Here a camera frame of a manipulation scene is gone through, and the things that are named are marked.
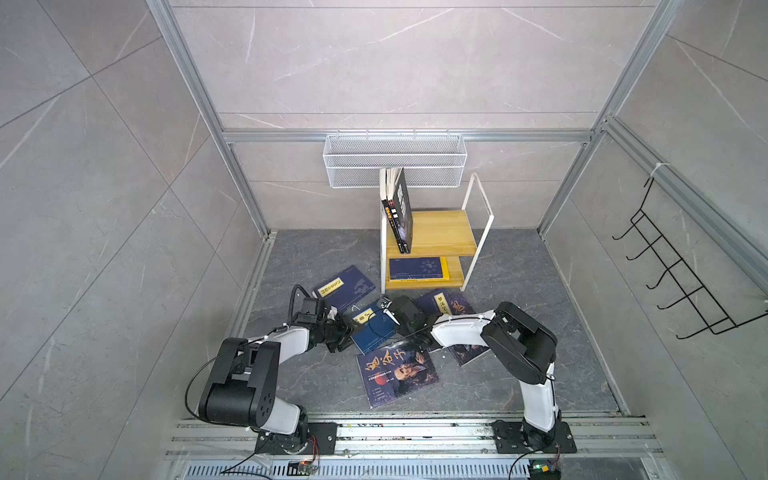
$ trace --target floor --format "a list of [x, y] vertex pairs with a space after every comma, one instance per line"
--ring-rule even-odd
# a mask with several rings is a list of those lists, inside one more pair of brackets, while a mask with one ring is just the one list
[[[247, 335], [263, 335], [285, 318], [290, 287], [307, 289], [348, 265], [379, 284], [378, 230], [281, 230], [259, 288]], [[423, 292], [388, 291], [418, 296]], [[464, 292], [476, 311], [512, 301], [558, 337], [555, 393], [565, 411], [615, 411], [608, 388], [584, 329], [554, 265], [534, 230], [492, 230]], [[371, 303], [379, 291], [360, 306]], [[278, 395], [314, 412], [370, 410], [352, 346], [329, 353], [323, 346], [280, 366]], [[440, 383], [379, 407], [379, 411], [514, 411], [523, 403], [518, 381], [492, 352], [459, 367], [450, 352], [433, 352]]]

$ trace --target wooden shelf board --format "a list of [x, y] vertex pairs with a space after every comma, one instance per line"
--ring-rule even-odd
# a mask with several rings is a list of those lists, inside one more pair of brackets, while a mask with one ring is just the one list
[[471, 257], [477, 251], [475, 236], [464, 210], [429, 210], [412, 212], [411, 253], [400, 253], [392, 229], [387, 225], [386, 256]]
[[448, 275], [450, 278], [447, 280], [402, 280], [399, 282], [392, 282], [389, 279], [389, 261], [386, 263], [386, 289], [387, 290], [407, 290], [418, 288], [456, 288], [464, 285], [464, 273], [462, 272], [462, 264], [458, 257], [446, 257], [448, 262]]

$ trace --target zip tie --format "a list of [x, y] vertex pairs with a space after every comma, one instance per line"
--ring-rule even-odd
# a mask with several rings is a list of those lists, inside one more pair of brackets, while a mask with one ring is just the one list
[[661, 167], [662, 165], [667, 165], [667, 166], [669, 166], [669, 165], [672, 165], [672, 164], [665, 164], [665, 163], [663, 163], [663, 162], [656, 162], [656, 166], [654, 167], [654, 169], [653, 169], [653, 170], [651, 170], [651, 171], [650, 171], [650, 175], [648, 175], [648, 177], [649, 177], [649, 178], [650, 178], [650, 177], [653, 177], [653, 175], [656, 173], [656, 170], [658, 170], [658, 169], [659, 169], [659, 167]]

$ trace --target yellow title label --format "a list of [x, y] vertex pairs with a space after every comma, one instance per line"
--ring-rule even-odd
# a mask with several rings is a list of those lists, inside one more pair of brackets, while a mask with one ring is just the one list
[[352, 320], [354, 320], [355, 323], [362, 325], [365, 322], [367, 322], [372, 316], [373, 316], [373, 309], [367, 309], [358, 313], [356, 316], [352, 318]]
[[341, 281], [340, 278], [337, 278], [335, 280], [332, 280], [327, 285], [321, 286], [319, 289], [317, 289], [317, 291], [320, 294], [320, 296], [328, 296], [329, 293], [333, 292], [343, 284], [344, 282]]
[[435, 295], [435, 301], [437, 302], [437, 307], [441, 312], [445, 313], [446, 315], [452, 315], [451, 309], [448, 307], [448, 301], [445, 299], [445, 295], [438, 293]]

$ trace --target book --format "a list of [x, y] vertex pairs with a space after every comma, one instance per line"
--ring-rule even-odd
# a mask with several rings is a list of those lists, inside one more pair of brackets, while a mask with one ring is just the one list
[[336, 307], [340, 315], [375, 289], [376, 286], [368, 280], [367, 276], [363, 275], [356, 266], [350, 265], [315, 286], [312, 295]]
[[395, 219], [392, 217], [392, 208], [394, 205], [394, 200], [389, 200], [387, 198], [387, 171], [388, 168], [382, 168], [379, 170], [379, 196], [382, 200], [382, 205], [384, 206], [384, 214], [386, 215], [387, 220], [389, 221], [389, 228], [392, 229], [392, 234], [395, 236], [395, 242], [397, 243], [397, 249], [400, 250], [400, 253], [405, 253], [406, 249], [402, 245], [402, 241], [400, 240], [399, 232], [397, 231], [397, 225], [395, 224]]
[[391, 258], [389, 280], [448, 280], [448, 261], [445, 257]]
[[407, 340], [358, 355], [357, 362], [372, 409], [440, 381], [429, 353]]
[[355, 325], [361, 326], [352, 334], [352, 341], [363, 354], [371, 353], [397, 332], [397, 323], [389, 318], [379, 303], [374, 302], [352, 317]]
[[406, 175], [401, 167], [379, 171], [379, 196], [400, 253], [411, 253], [413, 215]]
[[[475, 309], [460, 292], [433, 290], [414, 300], [415, 304], [429, 315], [472, 315]], [[482, 345], [451, 345], [448, 347], [459, 366], [464, 366], [489, 350]]]

